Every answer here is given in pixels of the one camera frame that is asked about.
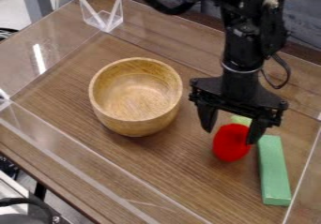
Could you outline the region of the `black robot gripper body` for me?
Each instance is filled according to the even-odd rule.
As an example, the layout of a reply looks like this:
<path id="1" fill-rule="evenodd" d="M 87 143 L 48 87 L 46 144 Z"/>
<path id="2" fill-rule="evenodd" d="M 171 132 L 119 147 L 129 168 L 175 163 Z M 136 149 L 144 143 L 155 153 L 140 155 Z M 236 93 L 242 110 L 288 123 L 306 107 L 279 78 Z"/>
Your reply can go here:
<path id="1" fill-rule="evenodd" d="M 207 102 L 216 110 L 231 112 L 250 119 L 266 118 L 268 127 L 280 126 L 283 111 L 288 102 L 263 88 L 259 82 L 254 87 L 240 92 L 238 87 L 231 93 L 222 93 L 223 81 L 220 77 L 192 78 L 190 80 L 190 101 L 196 106 L 199 100 Z"/>

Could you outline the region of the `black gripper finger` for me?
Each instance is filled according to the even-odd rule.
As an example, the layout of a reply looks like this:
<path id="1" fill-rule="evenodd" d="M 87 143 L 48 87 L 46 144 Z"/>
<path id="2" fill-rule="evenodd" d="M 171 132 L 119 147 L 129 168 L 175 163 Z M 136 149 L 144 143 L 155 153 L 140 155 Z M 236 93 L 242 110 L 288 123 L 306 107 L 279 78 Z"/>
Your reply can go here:
<path id="1" fill-rule="evenodd" d="M 268 120 L 266 118 L 256 118 L 251 120 L 250 130 L 247 134 L 247 144 L 256 144 L 266 128 L 268 127 Z"/>
<path id="2" fill-rule="evenodd" d="M 216 121 L 218 110 L 207 102 L 199 100 L 196 102 L 196 111 L 198 111 L 200 126 L 208 133 L 211 133 L 211 130 Z"/>

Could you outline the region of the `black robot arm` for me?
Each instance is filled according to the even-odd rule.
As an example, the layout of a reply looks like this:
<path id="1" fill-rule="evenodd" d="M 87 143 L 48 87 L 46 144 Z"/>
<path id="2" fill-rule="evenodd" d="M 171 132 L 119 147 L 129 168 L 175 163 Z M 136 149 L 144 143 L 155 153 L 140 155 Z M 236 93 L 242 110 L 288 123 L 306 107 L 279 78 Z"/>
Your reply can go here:
<path id="1" fill-rule="evenodd" d="M 188 11 L 200 0 L 181 0 L 175 7 L 159 0 L 144 2 L 167 15 Z M 258 143 L 267 128 L 278 126 L 288 102 L 263 88 L 258 77 L 263 63 L 276 60 L 288 31 L 283 22 L 284 0 L 211 0 L 220 9 L 226 42 L 219 77 L 190 80 L 190 101 L 196 106 L 200 126 L 212 130 L 219 111 L 251 119 L 246 143 Z"/>

